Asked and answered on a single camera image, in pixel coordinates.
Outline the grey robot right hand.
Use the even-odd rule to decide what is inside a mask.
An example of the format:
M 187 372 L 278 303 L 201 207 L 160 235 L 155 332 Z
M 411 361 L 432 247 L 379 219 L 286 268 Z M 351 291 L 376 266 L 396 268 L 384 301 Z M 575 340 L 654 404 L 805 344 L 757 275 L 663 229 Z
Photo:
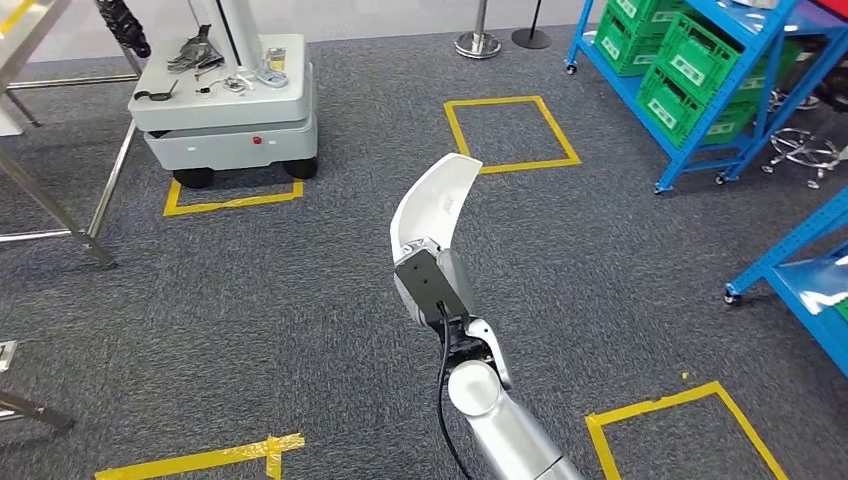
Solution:
M 411 318 L 421 325 L 474 314 L 471 283 L 461 258 L 430 238 L 401 247 L 394 279 Z

